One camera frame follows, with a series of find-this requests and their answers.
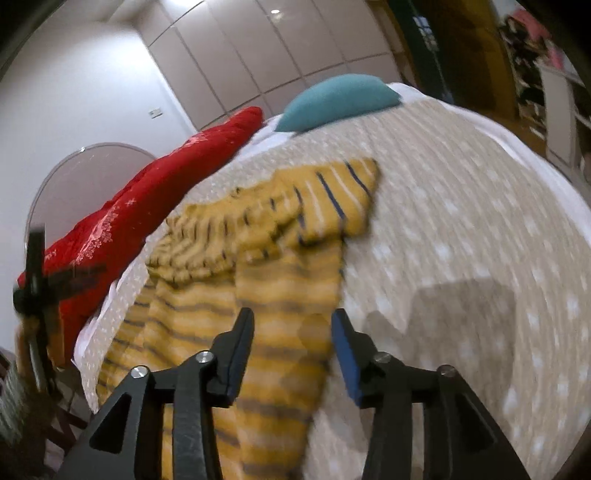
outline white bedsheet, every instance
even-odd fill
[[[417,89],[403,83],[391,83],[389,87],[398,92],[402,97],[403,103],[416,102],[429,98],[427,95],[419,92]],[[509,132],[505,127],[496,122],[479,115],[478,113],[465,110],[460,107],[448,105],[441,102],[448,110],[464,117],[472,123],[476,129],[496,141],[515,161],[526,168],[534,170],[540,179],[550,188],[556,196],[559,204],[563,207],[571,221],[583,235],[587,243],[591,246],[591,209],[585,203],[581,195],[574,187],[545,159],[531,151],[519,138]],[[279,123],[281,115],[270,118],[240,151],[236,154],[232,162],[244,161],[261,152],[277,147],[290,138],[295,133],[275,132],[274,129]],[[90,339],[94,335],[99,319],[104,314],[107,307],[117,295],[118,287],[125,282],[126,276],[131,270],[131,265],[125,270],[118,281],[111,284],[109,293],[103,302],[102,307],[86,323],[74,347],[73,363],[80,365],[84,352],[88,347]]]

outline wooden floor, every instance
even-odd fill
[[[494,120],[498,124],[501,124],[507,130],[516,135],[524,144],[536,152],[540,157],[546,158],[545,140],[542,140],[530,130],[530,124],[526,120],[508,120],[490,111],[483,111],[479,113],[490,118],[491,120]]]

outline white wall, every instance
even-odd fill
[[[496,14],[501,21],[520,6],[516,0],[492,0],[492,5],[495,7]]]
[[[150,119],[154,108],[164,115]],[[0,82],[0,347],[14,346],[27,213],[50,170],[86,145],[123,142],[161,156],[194,132],[132,28],[50,18],[33,34]]]

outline blue gripper pad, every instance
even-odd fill
[[[361,380],[361,370],[353,353],[353,348],[349,343],[343,320],[338,311],[332,314],[331,331],[333,344],[335,346],[336,356],[339,359],[340,370],[345,379],[345,387],[351,400],[359,407],[361,406],[361,389],[359,382]]]

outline silver bolt head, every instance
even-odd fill
[[[392,355],[387,352],[378,352],[374,355],[374,362],[387,364],[392,359]]]
[[[133,378],[143,378],[146,375],[148,375],[150,371],[148,370],[148,367],[145,367],[143,365],[138,365],[137,367],[133,367],[131,369],[131,376]]]
[[[213,358],[214,354],[209,350],[204,350],[203,352],[199,352],[197,355],[195,355],[195,360],[197,360],[197,362],[200,364],[208,364],[213,360]]]
[[[451,365],[442,365],[439,367],[439,373],[441,373],[444,377],[451,378],[456,376],[457,370]]]

